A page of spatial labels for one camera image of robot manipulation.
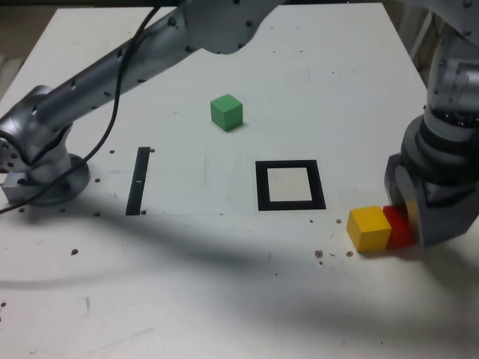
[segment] black square frame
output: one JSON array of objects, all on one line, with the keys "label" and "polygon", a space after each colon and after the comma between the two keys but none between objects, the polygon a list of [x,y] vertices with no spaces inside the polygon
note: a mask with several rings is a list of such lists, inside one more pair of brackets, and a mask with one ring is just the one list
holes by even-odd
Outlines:
[{"label": "black square frame", "polygon": [[[306,168],[312,200],[272,202],[269,197],[269,168]],[[320,172],[315,159],[297,161],[256,161],[257,208],[259,211],[326,209]]]}]

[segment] cube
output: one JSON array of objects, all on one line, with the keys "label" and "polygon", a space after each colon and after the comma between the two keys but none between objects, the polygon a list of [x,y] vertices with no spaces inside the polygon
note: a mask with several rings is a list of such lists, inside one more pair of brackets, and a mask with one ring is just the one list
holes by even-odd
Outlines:
[{"label": "cube", "polygon": [[358,252],[379,251],[388,245],[391,225],[379,206],[351,210],[347,232]]},{"label": "cube", "polygon": [[242,103],[231,95],[224,95],[211,102],[211,121],[224,131],[242,125]]},{"label": "cube", "polygon": [[415,244],[415,238],[409,228],[407,214],[396,206],[385,206],[382,211],[391,225],[391,236],[389,237],[389,249],[401,249]]}]

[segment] black cable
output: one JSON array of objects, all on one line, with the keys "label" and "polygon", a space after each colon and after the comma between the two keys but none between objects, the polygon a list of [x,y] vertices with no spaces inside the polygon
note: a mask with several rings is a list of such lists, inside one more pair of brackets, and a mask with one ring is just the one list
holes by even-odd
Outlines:
[{"label": "black cable", "polygon": [[158,10],[161,8],[161,4],[158,3],[158,5],[155,5],[155,7],[152,9],[152,11],[149,12],[147,17],[144,18],[143,22],[141,23],[140,27],[135,33],[135,36],[131,39],[128,47],[126,48],[125,55],[121,59],[120,62],[120,67],[118,69],[118,76],[117,76],[117,85],[115,89],[115,99],[113,102],[113,112],[112,112],[112,118],[108,124],[108,127],[106,128],[105,133],[103,134],[102,138],[98,142],[98,144],[90,151],[89,154],[86,155],[86,157],[83,158],[79,163],[77,163],[74,167],[63,173],[62,175],[58,176],[56,179],[54,179],[50,184],[48,184],[45,188],[43,188],[41,191],[39,191],[36,195],[30,197],[27,200],[24,200],[20,203],[14,204],[12,206],[0,209],[0,215],[13,211],[14,209],[26,206],[27,204],[31,203],[32,201],[40,198],[43,196],[45,193],[47,193],[54,185],[59,184],[59,182],[63,181],[65,178],[67,178],[69,175],[71,175],[73,172],[77,171],[81,166],[83,166],[89,159],[91,159],[101,148],[101,146],[105,143],[106,139],[110,135],[110,132],[113,129],[113,125],[115,124],[115,120],[117,118],[117,113],[118,113],[118,105],[120,104],[120,95],[121,95],[121,82],[123,80],[123,75],[125,74],[126,68],[128,67],[128,63],[130,58],[133,56],[135,53],[137,46],[136,43],[138,42],[138,39],[140,38],[141,34],[143,34],[144,28],[146,28],[147,24],[150,22],[151,18],[155,16],[155,14],[158,12]]}]

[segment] black strip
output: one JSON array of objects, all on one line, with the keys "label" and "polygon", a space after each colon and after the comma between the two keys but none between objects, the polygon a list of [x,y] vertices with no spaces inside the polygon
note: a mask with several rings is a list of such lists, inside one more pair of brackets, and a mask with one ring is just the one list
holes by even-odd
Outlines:
[{"label": "black strip", "polygon": [[132,185],[129,188],[126,215],[139,215],[141,199],[143,198],[144,183],[147,179],[148,159],[150,147],[139,147],[136,154],[135,170],[133,171]]},{"label": "black strip", "polygon": [[[272,202],[269,197],[269,168],[306,168],[312,200]],[[256,161],[257,207],[259,211],[297,211],[326,209],[320,172],[316,160]]]}]

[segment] gray robot arm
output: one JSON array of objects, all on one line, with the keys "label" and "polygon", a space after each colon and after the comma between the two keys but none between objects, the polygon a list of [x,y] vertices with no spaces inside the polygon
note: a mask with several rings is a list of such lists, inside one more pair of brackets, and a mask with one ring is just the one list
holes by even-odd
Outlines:
[{"label": "gray robot arm", "polygon": [[[466,232],[479,214],[479,1],[404,0],[450,26],[431,70],[424,115],[412,121],[401,153],[385,175],[391,202],[407,209],[423,247]],[[140,37],[122,93],[174,66],[197,49],[230,54],[253,38],[282,0],[185,0]],[[10,171],[10,203],[32,197],[80,158],[65,147],[73,122],[113,99],[129,42],[56,89],[36,87],[0,119],[0,165]],[[82,168],[34,204],[60,203],[88,184]]]}]

